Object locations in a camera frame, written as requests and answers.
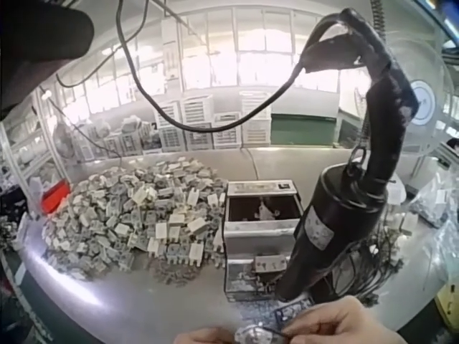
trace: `red container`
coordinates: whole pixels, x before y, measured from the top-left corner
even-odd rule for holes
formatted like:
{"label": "red container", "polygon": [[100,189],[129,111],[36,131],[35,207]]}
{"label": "red container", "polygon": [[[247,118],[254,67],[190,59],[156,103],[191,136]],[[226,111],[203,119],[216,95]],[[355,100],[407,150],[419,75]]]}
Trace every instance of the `red container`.
{"label": "red container", "polygon": [[70,186],[65,179],[43,194],[42,209],[45,214],[53,213],[60,202],[70,193]]}

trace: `hand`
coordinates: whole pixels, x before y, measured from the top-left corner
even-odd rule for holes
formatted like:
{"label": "hand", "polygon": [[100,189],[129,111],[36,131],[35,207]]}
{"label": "hand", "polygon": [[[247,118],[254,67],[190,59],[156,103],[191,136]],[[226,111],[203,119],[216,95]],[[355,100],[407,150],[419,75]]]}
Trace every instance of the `hand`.
{"label": "hand", "polygon": [[290,344],[406,344],[351,296],[306,310],[283,333]]}
{"label": "hand", "polygon": [[235,335],[223,328],[202,328],[177,335],[174,344],[232,344]]}

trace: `electric fan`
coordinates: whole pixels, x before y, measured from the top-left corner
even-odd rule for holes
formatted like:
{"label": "electric fan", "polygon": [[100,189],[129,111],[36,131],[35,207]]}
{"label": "electric fan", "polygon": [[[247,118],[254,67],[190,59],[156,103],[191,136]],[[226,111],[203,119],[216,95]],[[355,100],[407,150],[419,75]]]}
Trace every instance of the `electric fan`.
{"label": "electric fan", "polygon": [[[407,128],[402,152],[424,156],[449,137],[447,130],[452,120],[453,81],[441,56],[431,46],[400,37],[399,32],[388,34],[387,45],[408,77],[420,104],[415,118]],[[365,77],[366,71],[359,70],[359,73],[354,99],[359,117],[365,118],[365,94],[370,84],[369,77]],[[368,85],[363,82],[363,87],[362,77],[368,80]],[[369,134],[363,120],[357,144],[366,146]]]}

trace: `power cord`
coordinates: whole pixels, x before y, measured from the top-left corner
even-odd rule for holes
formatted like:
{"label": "power cord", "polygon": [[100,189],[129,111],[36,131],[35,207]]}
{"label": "power cord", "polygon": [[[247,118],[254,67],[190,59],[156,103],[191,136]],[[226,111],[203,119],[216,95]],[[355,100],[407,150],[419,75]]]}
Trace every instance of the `power cord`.
{"label": "power cord", "polygon": [[[43,94],[46,92],[42,86],[39,86],[39,88],[40,88],[40,91],[42,91]],[[116,150],[108,149],[108,148],[104,147],[103,145],[99,145],[98,143],[96,143],[96,142],[94,142],[93,140],[91,140],[91,139],[90,139],[90,138],[89,138],[89,137],[88,137],[88,136],[87,136],[87,135],[86,135],[86,134],[85,134],[76,124],[74,124],[74,123],[70,120],[70,118],[64,113],[64,111],[62,111],[61,108],[58,107],[58,106],[56,105],[56,103],[54,102],[53,99],[48,98],[47,100],[51,103],[51,105],[53,106],[53,108],[57,110],[57,112],[59,112],[62,116],[64,116],[65,118],[67,118],[67,119],[69,120],[69,122],[70,122],[70,124],[73,126],[73,128],[74,128],[77,132],[79,132],[79,133],[81,134],[82,137],[84,137],[86,140],[88,140],[89,142],[91,142],[94,146],[96,146],[96,147],[98,147],[98,148],[100,148],[100,149],[106,151],[107,153],[113,153],[113,154],[115,154],[115,155],[120,159],[120,165],[119,165],[119,167],[121,167],[121,163],[123,162],[123,157],[121,156],[121,154],[120,154],[119,152],[117,152]]]}
{"label": "power cord", "polygon": [[175,119],[170,118],[161,108],[161,106],[158,105],[157,102],[144,90],[142,87],[142,84],[137,76],[136,73],[136,68],[134,66],[134,62],[131,57],[131,53],[129,52],[127,41],[124,37],[123,29],[121,27],[121,14],[123,12],[123,4],[124,0],[119,0],[118,1],[118,9],[116,11],[116,31],[118,33],[118,38],[120,40],[121,46],[123,48],[124,54],[126,56],[126,59],[128,60],[129,64],[129,69],[131,70],[131,74],[133,76],[134,82],[136,83],[136,86],[139,90],[139,92],[148,100],[148,102],[155,108],[156,111],[158,111],[159,115],[164,118],[168,123],[172,124],[174,127],[177,127],[179,129],[185,130],[185,131],[191,131],[193,133],[219,133],[222,131],[226,131],[229,129],[233,129],[237,127],[238,125],[241,125],[245,122],[247,122],[250,118],[253,118],[255,115],[257,115],[260,111],[264,110],[267,106],[275,102],[282,94],[285,93],[286,90],[295,82],[295,79],[297,76],[299,76],[301,70],[303,67],[300,64],[297,64],[292,71],[291,76],[287,80],[284,85],[282,85],[276,92],[274,92],[267,100],[265,100],[262,104],[258,105],[253,111],[251,111],[249,114],[247,114],[245,117],[240,118],[239,120],[234,121],[233,123],[223,125],[218,128],[195,128],[189,125],[182,124],[180,122],[177,122]]}
{"label": "power cord", "polygon": [[[138,34],[141,33],[141,31],[143,30],[143,27],[145,26],[145,23],[146,23],[146,18],[147,18],[147,14],[148,14],[148,3],[149,3],[149,0],[145,0],[145,7],[143,8],[143,17],[142,17],[142,22],[141,22],[141,25],[138,27],[138,29],[127,39],[126,43],[129,43],[130,41],[132,41],[134,38],[136,38],[138,36]],[[84,84],[85,82],[87,82],[95,73],[97,73],[100,68],[102,68],[104,66],[105,63],[108,62],[108,60],[110,60],[114,54],[116,54],[116,52],[121,49],[121,46],[119,47],[116,47],[105,59],[102,60],[101,63],[98,64],[98,66],[91,72],[89,73],[86,77],[82,78],[79,82],[76,82],[75,84],[65,84],[62,79],[60,78],[60,76],[58,74],[56,74],[56,80],[57,80],[57,83],[62,86],[63,88],[74,88],[76,86],[80,86],[82,84]]]}

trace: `metal workbench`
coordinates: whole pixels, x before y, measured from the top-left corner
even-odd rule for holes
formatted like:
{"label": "metal workbench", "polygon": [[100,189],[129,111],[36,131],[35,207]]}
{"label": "metal workbench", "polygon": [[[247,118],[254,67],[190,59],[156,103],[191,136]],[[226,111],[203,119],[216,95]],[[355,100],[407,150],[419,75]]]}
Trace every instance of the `metal workbench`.
{"label": "metal workbench", "polygon": [[[307,206],[319,173],[329,165],[347,161],[348,150],[333,148],[254,148],[213,150],[124,158],[123,165],[147,166],[157,160],[195,157],[232,181],[292,179]],[[114,159],[87,166],[79,173],[94,173],[116,166]],[[432,229],[419,225],[402,243],[403,269],[379,291],[372,312],[388,328],[400,329],[443,286],[441,266],[425,241]],[[139,268],[131,273],[114,271],[94,282],[60,275],[40,258],[44,243],[39,231],[28,231],[21,258],[37,284],[79,326],[104,343],[172,343],[177,333],[201,326],[235,328],[241,323],[240,307],[227,302],[223,293],[224,270],[205,267],[186,287],[159,284]]]}

